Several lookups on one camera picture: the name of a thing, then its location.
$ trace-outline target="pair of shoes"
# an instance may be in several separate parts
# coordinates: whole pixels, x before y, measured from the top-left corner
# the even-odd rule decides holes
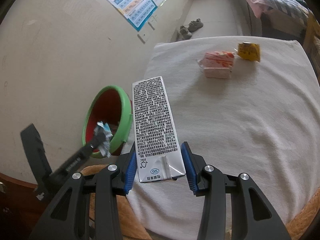
[[[191,32],[185,26],[180,26],[180,33],[184,40],[189,40],[192,36]]]
[[[191,21],[189,23],[188,30],[190,32],[195,32],[197,29],[200,29],[201,27],[203,27],[203,23],[201,22],[200,19],[197,19],[196,21]]]

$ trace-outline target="white tablecloth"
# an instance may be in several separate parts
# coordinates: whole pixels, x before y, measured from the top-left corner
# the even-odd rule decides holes
[[[230,80],[204,77],[197,59],[206,51],[233,51],[243,41],[260,44],[260,63],[236,58]],[[223,173],[248,173],[283,222],[291,220],[320,185],[320,89],[300,44],[239,36],[158,44],[145,78],[160,75],[179,143],[188,141]],[[133,141],[132,130],[123,152]],[[141,184],[136,176],[128,199],[147,229],[196,239],[204,197],[192,194],[186,177]]]

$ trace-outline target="yellow package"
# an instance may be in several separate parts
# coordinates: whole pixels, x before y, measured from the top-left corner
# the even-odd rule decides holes
[[[250,42],[238,44],[238,55],[243,59],[260,62],[260,45]]]

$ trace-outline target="tiled floor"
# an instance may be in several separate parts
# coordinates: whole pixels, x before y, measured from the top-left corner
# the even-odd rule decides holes
[[[200,18],[201,29],[193,32],[192,39],[250,35],[248,24],[237,0],[194,0],[184,25]]]

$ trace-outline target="metal screw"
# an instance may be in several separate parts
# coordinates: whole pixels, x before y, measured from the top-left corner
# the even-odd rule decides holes
[[[74,173],[73,175],[72,175],[72,178],[73,179],[79,179],[81,177],[81,173],[79,173],[79,172],[76,172],[76,173]]]
[[[115,165],[115,164],[111,164],[111,165],[108,166],[108,170],[109,170],[109,171],[115,171],[117,168],[118,168],[118,167],[117,167],[117,165]]]
[[[205,167],[204,167],[204,169],[205,169],[206,171],[211,172],[211,171],[213,171],[213,170],[214,170],[214,167],[213,167],[213,166],[211,166],[211,165],[207,165],[207,166],[205,166]]]
[[[241,173],[240,174],[240,178],[243,179],[243,180],[248,180],[249,179],[249,175],[246,174],[246,173]]]

